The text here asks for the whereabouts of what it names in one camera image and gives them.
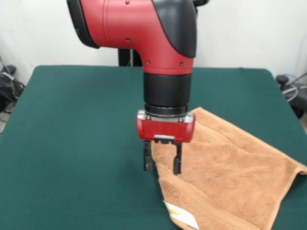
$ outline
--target white label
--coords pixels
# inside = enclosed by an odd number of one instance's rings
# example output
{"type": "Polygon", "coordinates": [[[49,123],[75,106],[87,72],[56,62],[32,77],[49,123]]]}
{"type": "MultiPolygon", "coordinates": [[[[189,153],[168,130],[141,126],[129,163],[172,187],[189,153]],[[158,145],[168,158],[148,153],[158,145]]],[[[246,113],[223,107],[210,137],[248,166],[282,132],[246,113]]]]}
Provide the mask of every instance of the white label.
{"type": "Polygon", "coordinates": [[[188,211],[180,207],[167,203],[165,201],[163,202],[165,203],[168,213],[172,218],[179,220],[180,222],[185,223],[191,226],[192,228],[195,228],[198,230],[200,229],[198,227],[195,217],[191,213],[189,213],[188,211]]]}

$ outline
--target orange towel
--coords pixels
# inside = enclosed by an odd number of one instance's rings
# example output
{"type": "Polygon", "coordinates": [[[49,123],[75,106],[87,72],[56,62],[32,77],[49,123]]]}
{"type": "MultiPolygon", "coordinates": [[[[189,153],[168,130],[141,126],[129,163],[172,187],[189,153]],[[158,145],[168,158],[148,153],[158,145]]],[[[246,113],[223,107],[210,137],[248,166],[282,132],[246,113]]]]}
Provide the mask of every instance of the orange towel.
{"type": "Polygon", "coordinates": [[[191,213],[201,230],[271,229],[293,180],[307,167],[201,108],[194,113],[181,175],[172,173],[176,147],[152,144],[165,202],[191,213]]]}

